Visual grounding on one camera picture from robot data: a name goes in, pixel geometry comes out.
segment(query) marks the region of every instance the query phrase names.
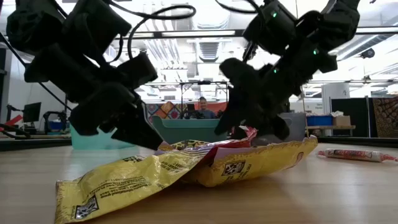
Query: blue box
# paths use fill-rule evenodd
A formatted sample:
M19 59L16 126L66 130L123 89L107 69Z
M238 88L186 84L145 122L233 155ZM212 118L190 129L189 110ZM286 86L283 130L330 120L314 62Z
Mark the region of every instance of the blue box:
M73 149L122 149L135 146L124 141L112 139L111 136L115 131L116 129L111 133L104 133L98 129L99 134L97 135L81 136L71 125L70 135L72 137L72 147Z
M62 130L63 123L60 121L49 121L49 126L51 130Z
M333 117L328 116L307 116L308 126L332 126Z

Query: cardboard box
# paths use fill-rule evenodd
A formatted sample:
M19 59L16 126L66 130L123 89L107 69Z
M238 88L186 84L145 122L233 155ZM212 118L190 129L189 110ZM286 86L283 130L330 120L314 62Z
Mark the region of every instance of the cardboard box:
M349 116L339 116L333 118L334 126L351 126L351 119Z

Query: teal bin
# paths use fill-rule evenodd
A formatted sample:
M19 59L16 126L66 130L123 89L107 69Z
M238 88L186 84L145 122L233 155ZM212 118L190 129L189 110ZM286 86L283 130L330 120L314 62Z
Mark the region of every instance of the teal bin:
M116 129L111 133L104 133L98 130L99 134L97 135L81 136L71 125L70 135L72 137L73 149L122 149L134 146L127 142L112 139L111 136L115 131Z
M162 119L152 117L152 124L169 144L184 140L217 142L226 140L226 133L214 133L219 119Z

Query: wrapped candy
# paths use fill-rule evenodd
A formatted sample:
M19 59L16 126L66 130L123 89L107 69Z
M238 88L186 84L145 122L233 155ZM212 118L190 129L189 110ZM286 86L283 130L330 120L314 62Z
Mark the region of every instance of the wrapped candy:
M398 162L397 157L390 156L388 154L384 154L379 151L326 149L323 151L319 151L318 155L326 156L329 158L352 159L352 160L370 161L370 162L382 162L382 161Z

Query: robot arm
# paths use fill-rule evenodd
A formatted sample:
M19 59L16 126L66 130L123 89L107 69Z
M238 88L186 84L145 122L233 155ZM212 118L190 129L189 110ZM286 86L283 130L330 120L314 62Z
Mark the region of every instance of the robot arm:
M289 128L278 117L278 107L320 70L337 69L329 51L351 40L359 22L359 0L330 0L322 12L310 11L296 19L278 0L265 0L261 11L244 31L250 46L280 55L275 65L255 70L236 58L229 58L220 70L229 78L229 103L215 132L244 122L259 134L274 133L285 139ZM251 55L250 50L244 57Z
M155 80L156 69L146 54L118 67L103 58L114 38L131 30L110 2L79 0L66 15L54 0L21 1L8 17L7 35L15 49L35 55L25 70L26 82L51 81L78 103L69 120L79 134L117 128L112 138L157 149L163 139L134 91Z
M112 138L157 149L163 139L149 124L145 104L134 91L157 78L155 68L146 54L130 57L118 67L102 56L117 35L125 36L131 30L110 8L112 3L79 0L66 15L55 0L21 1L8 17L7 35L15 49L35 55L26 68L26 82L51 81L70 101L78 103L69 120L79 134L94 135L97 128L108 133L117 128ZM358 3L331 0L324 11L311 11L296 19L279 1L265 0L244 32L251 43L244 61L257 46L281 58L260 70L236 58L220 65L234 87L229 89L228 107L215 133L244 121L285 138L289 129L278 117L278 108L292 94L299 95L300 86L317 70L337 69L336 58L328 52L353 38L359 21ZM193 12L187 17L196 12L191 6L189 9Z

